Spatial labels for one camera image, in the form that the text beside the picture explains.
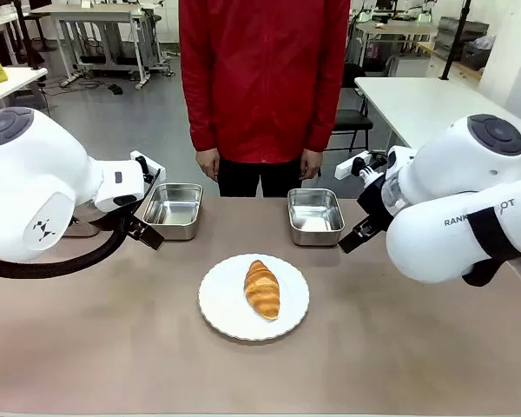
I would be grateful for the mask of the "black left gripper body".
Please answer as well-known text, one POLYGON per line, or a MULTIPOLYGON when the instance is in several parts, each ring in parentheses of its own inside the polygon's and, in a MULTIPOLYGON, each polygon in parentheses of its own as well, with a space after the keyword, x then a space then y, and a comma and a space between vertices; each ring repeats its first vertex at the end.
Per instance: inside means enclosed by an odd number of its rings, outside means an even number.
POLYGON ((141 200, 132 202, 122 209, 122 219, 125 221, 125 229, 127 235, 142 235, 147 228, 144 222, 135 216, 135 213, 147 201, 148 195, 150 194, 153 186, 159 179, 161 169, 156 170, 154 174, 144 174, 143 179, 145 182, 144 195, 141 200))

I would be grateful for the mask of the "person's right hand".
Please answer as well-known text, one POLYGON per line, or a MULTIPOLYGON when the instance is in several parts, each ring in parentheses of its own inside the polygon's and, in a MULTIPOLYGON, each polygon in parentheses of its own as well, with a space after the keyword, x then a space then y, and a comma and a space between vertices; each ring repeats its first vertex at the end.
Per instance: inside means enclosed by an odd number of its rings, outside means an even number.
POLYGON ((197 151, 195 160, 201 171, 214 182, 218 182, 220 155, 218 149, 197 151))

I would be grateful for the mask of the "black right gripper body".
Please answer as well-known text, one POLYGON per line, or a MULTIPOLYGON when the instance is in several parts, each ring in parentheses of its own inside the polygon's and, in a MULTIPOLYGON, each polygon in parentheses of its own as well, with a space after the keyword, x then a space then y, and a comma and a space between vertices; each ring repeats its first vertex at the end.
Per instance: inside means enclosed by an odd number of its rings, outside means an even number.
POLYGON ((386 177, 383 173, 367 184, 360 194, 357 203, 367 213, 367 217, 358 224, 361 235, 376 235, 379 232, 387 231, 392 223, 393 216, 382 200, 382 187, 386 177))

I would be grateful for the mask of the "person's left hand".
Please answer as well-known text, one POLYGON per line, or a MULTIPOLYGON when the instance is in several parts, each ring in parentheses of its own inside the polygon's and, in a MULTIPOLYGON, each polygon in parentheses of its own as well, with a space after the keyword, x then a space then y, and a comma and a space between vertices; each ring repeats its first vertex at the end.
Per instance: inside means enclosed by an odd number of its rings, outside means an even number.
POLYGON ((321 152, 304 149, 300 159, 300 180, 313 179, 320 170, 323 161, 321 152))

